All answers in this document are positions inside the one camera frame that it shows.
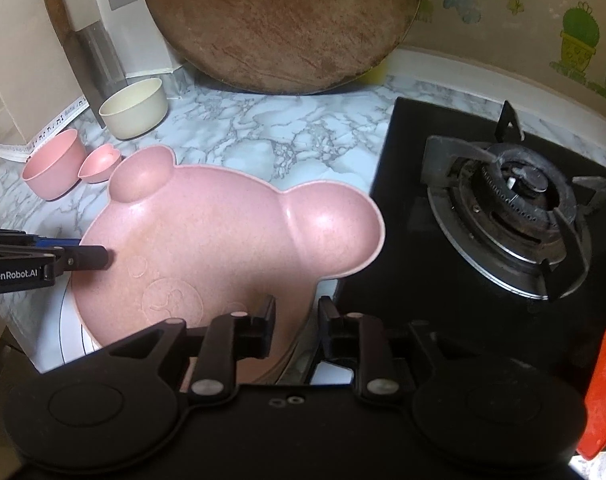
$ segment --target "pink bowl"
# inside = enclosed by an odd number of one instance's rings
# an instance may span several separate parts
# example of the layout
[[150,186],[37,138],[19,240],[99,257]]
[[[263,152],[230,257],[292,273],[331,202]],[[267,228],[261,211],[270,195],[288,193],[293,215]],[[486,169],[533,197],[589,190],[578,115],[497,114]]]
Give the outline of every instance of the pink bowl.
[[104,144],[88,155],[78,177],[88,184],[105,182],[120,163],[121,152],[112,144]]
[[168,317],[206,326],[255,313],[276,297],[272,349],[237,365],[240,382],[271,382],[303,329],[320,280],[366,267],[385,237],[365,193],[316,181],[280,191],[239,171],[176,165],[165,146],[126,158],[82,245],[103,245],[109,269],[73,272],[81,322],[101,346]]
[[78,182],[88,152],[76,130],[65,130],[46,142],[26,162],[21,177],[43,200],[54,200]]

